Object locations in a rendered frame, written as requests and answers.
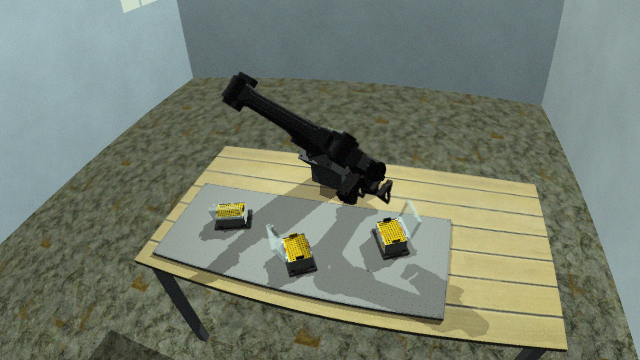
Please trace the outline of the yellow perforated plate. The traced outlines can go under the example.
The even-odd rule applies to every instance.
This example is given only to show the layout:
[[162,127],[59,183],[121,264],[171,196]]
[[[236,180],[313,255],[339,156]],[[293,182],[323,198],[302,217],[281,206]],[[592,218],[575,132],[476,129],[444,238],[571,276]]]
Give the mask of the yellow perforated plate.
[[[234,204],[234,205],[238,205],[238,206],[239,206],[239,208],[240,208],[240,210],[241,210],[241,212],[242,212],[242,214],[244,213],[244,206],[245,206],[245,204],[241,203],[241,204]],[[225,205],[225,206],[231,206],[231,204],[228,204],[228,205]]]
[[304,234],[299,236],[297,233],[289,234],[289,238],[283,239],[283,241],[290,261],[311,257]]
[[391,217],[389,217],[384,218],[383,222],[377,224],[386,245],[406,240],[397,220],[391,220]]

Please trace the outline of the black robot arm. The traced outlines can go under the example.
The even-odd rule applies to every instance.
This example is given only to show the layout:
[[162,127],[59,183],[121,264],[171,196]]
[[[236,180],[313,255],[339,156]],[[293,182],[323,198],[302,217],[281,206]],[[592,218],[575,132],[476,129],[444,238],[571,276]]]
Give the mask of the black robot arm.
[[[358,147],[359,143],[352,135],[345,131],[341,135],[299,116],[254,90],[257,84],[258,82],[254,78],[242,72],[233,75],[226,91],[224,90],[225,92],[221,94],[223,96],[222,102],[239,112],[243,106],[246,106],[252,107],[253,111],[262,116],[268,116],[264,117],[291,133],[290,141],[301,148],[303,147],[307,157],[326,154],[328,159],[335,161],[342,168],[345,169],[348,166],[349,169],[345,174],[346,179],[336,191],[340,201],[349,205],[357,204],[359,189],[369,190],[374,182],[378,182],[384,177],[386,165],[362,152],[362,149]],[[351,172],[360,174],[354,175]]]

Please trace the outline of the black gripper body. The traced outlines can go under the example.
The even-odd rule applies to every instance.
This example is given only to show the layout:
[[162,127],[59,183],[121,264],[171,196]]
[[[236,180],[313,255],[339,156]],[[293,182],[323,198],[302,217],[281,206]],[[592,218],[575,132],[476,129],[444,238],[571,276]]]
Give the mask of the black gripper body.
[[[359,174],[360,174],[360,173],[353,173],[353,172],[351,172],[351,173],[352,173],[352,174],[354,174],[354,175],[359,175]],[[389,184],[386,184],[386,183],[383,183],[383,185],[381,186],[381,188],[379,188],[379,184],[380,184],[380,183],[381,183],[381,181],[383,181],[384,179],[385,179],[385,175],[384,175],[384,177],[383,177],[380,181],[378,181],[378,182],[374,182],[374,183],[372,184],[372,186],[370,187],[370,189],[369,189],[369,190],[367,190],[367,189],[363,189],[363,188],[362,188],[363,192],[364,192],[364,193],[366,193],[366,194],[371,194],[371,195],[375,195],[375,196],[383,197],[383,196],[384,196],[384,194],[385,194],[385,192],[386,192],[386,191],[387,191],[387,189],[389,188]]]

